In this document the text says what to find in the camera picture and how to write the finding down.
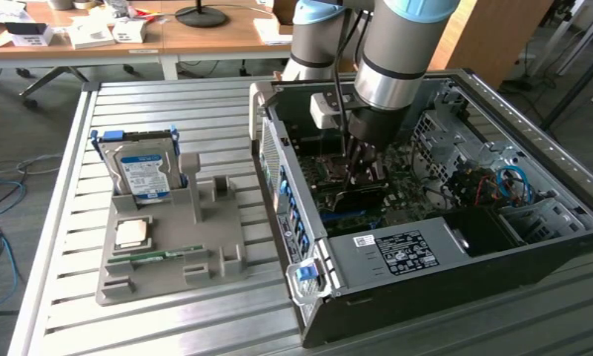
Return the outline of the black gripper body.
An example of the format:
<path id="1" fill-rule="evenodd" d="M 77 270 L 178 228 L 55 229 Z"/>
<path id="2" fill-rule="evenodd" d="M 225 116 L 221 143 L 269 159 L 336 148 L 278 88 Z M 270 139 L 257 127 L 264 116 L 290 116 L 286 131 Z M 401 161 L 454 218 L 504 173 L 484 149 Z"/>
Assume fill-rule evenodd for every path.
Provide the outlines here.
<path id="1" fill-rule="evenodd" d="M 365 107 L 352 110 L 348 124 L 350 136 L 374 148 L 386 148 L 398 134 L 409 108 L 389 111 Z"/>

